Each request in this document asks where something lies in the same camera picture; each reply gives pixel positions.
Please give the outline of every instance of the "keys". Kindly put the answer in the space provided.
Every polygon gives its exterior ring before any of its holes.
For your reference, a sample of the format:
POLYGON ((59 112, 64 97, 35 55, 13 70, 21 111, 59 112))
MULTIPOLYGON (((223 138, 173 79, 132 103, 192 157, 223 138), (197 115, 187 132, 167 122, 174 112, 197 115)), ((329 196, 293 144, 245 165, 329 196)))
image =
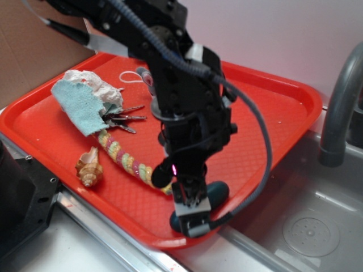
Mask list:
POLYGON ((112 120, 115 121, 126 121, 126 120, 144 120, 146 119, 146 116, 131 116, 131 115, 118 115, 119 117, 112 117, 112 120))
POLYGON ((125 125, 125 124, 122 124, 122 123, 116 123, 116 122, 113 122, 111 119, 107 119, 105 120, 105 123, 107 125, 109 125, 111 128, 113 127, 118 127, 118 128, 122 128, 123 130, 126 130, 127 132, 130 132, 130 133, 133 133, 135 134, 136 133, 136 130, 132 129, 131 127, 129 127, 128 125, 125 125))
POLYGON ((128 125, 125 124, 125 121, 131 121, 131 120, 145 120, 147 117, 146 116, 132 116, 132 115, 127 115, 127 114, 123 114, 125 112, 131 112, 131 111, 135 111, 138 109, 142 109, 144 107, 144 105, 140 105, 140 106, 135 106, 135 107, 131 107, 131 108, 127 108, 127 109, 123 109, 120 113, 118 114, 108 114, 102 117, 103 121, 109 125, 111 128, 121 128, 127 132, 136 133, 136 130, 134 130, 133 128, 129 127, 128 125))

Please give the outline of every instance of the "white wall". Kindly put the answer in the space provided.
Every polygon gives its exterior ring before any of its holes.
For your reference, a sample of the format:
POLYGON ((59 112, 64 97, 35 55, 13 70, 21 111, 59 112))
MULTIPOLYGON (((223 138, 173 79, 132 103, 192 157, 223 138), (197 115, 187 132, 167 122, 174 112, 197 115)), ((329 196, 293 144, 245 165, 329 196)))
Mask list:
POLYGON ((362 0, 179 0, 187 29, 232 63, 316 88, 324 104, 363 41, 362 0))

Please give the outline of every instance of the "black cable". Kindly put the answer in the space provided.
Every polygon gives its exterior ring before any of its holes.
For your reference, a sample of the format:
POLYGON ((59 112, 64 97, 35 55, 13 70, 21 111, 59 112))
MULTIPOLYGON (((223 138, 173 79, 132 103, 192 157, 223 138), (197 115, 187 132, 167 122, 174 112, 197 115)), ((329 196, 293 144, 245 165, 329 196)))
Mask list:
POLYGON ((261 179, 261 182, 257 186, 257 188, 233 211, 228 212, 223 217, 209 223, 211 229, 217 228, 222 224, 226 223, 235 214, 240 212, 243 208, 245 208, 253 200, 255 200, 257 196, 262 192, 268 180, 269 171, 272 166, 272 147, 263 116, 258 110, 256 104, 247 95, 238 90, 233 84, 226 81, 222 76, 211 72, 210 69, 203 69, 201 67, 191 66, 190 64, 186 63, 182 58, 179 58, 176 55, 174 55, 174 53, 170 51, 169 48, 166 47, 164 43, 160 41, 160 39, 152 32, 152 30, 150 30, 148 26, 123 1, 121 0, 108 0, 108 1, 143 34, 143 36, 155 47, 155 49, 163 56, 163 58, 168 60, 171 64, 173 64, 181 71, 184 71, 190 75, 199 78, 211 79, 214 83, 218 83, 226 87, 227 90, 229 90, 230 92, 237 95, 240 99, 243 100, 243 102, 250 108, 251 112, 255 115, 259 123, 267 152, 266 168, 263 177, 261 179))

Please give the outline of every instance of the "light blue towel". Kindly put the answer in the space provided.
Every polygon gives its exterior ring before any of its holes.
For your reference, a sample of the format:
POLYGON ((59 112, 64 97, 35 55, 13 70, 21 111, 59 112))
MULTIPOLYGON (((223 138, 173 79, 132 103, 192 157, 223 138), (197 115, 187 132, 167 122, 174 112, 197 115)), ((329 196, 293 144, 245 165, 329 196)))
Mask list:
POLYGON ((110 103, 103 102, 92 94, 92 88, 83 83, 59 80, 51 90, 72 123, 88 136, 109 126, 102 120, 100 111, 106 107, 107 113, 119 111, 110 103))

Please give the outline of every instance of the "metal key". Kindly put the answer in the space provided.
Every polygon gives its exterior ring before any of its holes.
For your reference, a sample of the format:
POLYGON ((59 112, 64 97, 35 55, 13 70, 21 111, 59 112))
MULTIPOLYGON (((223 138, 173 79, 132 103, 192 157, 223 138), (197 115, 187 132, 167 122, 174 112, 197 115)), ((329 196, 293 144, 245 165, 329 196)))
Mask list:
POLYGON ((132 116, 132 115, 118 115, 118 117, 111 117, 115 121, 126 121, 126 120, 144 120, 146 116, 132 116))
POLYGON ((132 129, 131 127, 129 127, 128 125, 125 125, 125 124, 121 124, 121 123, 117 123, 117 122, 113 122, 111 119, 107 119, 105 120, 105 123, 107 125, 109 125, 111 128, 113 127, 119 127, 119 128, 122 128, 123 130, 126 130, 127 132, 130 132, 130 133, 133 133, 135 134, 136 133, 136 130, 132 129))
POLYGON ((122 111, 120 113, 136 111, 137 109, 142 109, 143 107, 145 107, 145 105, 140 105, 140 106, 135 106, 135 107, 127 108, 127 109, 122 109, 122 111))

